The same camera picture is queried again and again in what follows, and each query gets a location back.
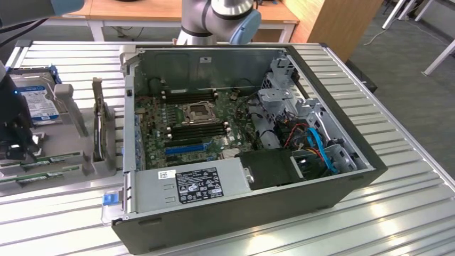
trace aluminum slotted surface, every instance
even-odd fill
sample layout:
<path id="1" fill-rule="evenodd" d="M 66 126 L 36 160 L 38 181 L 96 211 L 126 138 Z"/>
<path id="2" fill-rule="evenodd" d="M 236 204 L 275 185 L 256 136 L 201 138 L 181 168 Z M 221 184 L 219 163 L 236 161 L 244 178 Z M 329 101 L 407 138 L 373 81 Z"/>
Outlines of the aluminum slotted surface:
<path id="1" fill-rule="evenodd" d="M 149 255 L 445 255 L 455 252 L 452 180 L 367 92 L 329 49 L 295 45 L 368 143 L 388 166 L 373 183 L 331 209 L 197 241 Z M 16 48 L 14 67 L 54 64 L 74 87 L 80 108 L 93 106 L 92 77 L 102 77 L 122 140 L 118 43 L 33 42 Z M 315 96 L 300 81 L 309 96 Z M 121 156 L 117 156 L 121 167 Z M 0 198 L 0 255 L 125 255 L 102 226 L 101 195 L 121 174 Z"/>

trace blue latch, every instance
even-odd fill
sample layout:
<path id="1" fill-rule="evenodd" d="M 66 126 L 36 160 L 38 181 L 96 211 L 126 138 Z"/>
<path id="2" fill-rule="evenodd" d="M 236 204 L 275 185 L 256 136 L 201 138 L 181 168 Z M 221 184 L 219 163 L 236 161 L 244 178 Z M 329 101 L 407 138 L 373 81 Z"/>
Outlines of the blue latch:
<path id="1" fill-rule="evenodd" d="M 102 205 L 104 206 L 117 204 L 118 202 L 120 202 L 118 201 L 118 193 L 106 194 L 102 196 Z"/>

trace green circuit board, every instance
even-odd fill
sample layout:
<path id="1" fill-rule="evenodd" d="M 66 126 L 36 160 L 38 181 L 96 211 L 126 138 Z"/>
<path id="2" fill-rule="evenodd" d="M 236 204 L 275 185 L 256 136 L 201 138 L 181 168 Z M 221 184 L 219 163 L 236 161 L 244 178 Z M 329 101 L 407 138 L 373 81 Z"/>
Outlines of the green circuit board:
<path id="1" fill-rule="evenodd" d="M 247 96 L 235 101 L 229 99 L 231 90 L 219 91 L 215 102 L 203 102 L 211 106 L 215 115 L 213 123 L 228 123 L 229 132 L 224 135 L 203 137 L 204 151 L 181 154 L 165 154 L 168 127 L 183 127 L 187 121 L 185 107 L 188 104 L 171 105 L 160 97 L 137 97 L 134 102 L 136 115 L 140 117 L 140 132 L 142 135 L 142 149 L 145 154 L 145 168 L 156 169 L 181 164 L 197 163 L 221 159 L 225 149 L 237 148 L 239 151 L 251 151 L 261 148 L 256 138 L 255 126 L 247 118 L 245 106 L 235 118 L 235 109 Z"/>

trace motherboard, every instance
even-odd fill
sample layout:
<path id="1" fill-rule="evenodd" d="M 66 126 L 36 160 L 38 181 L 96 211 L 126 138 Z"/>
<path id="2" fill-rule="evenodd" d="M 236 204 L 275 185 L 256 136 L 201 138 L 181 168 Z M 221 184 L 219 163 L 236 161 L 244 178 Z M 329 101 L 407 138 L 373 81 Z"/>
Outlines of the motherboard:
<path id="1" fill-rule="evenodd" d="M 228 159 L 260 149 L 251 113 L 239 107 L 247 97 L 237 90 L 136 97 L 141 169 Z"/>

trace warning label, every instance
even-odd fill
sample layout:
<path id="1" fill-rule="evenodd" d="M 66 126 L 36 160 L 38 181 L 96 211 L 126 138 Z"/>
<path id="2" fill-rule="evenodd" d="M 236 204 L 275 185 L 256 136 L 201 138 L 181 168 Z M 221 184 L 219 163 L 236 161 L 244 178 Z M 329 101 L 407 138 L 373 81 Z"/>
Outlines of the warning label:
<path id="1" fill-rule="evenodd" d="M 176 183 L 181 204 L 224 196 L 216 168 L 176 173 Z"/>
<path id="2" fill-rule="evenodd" d="M 45 121 L 58 118 L 56 105 L 50 100 L 50 95 L 44 86 L 18 87 L 17 91 L 26 99 L 30 119 L 33 121 Z"/>

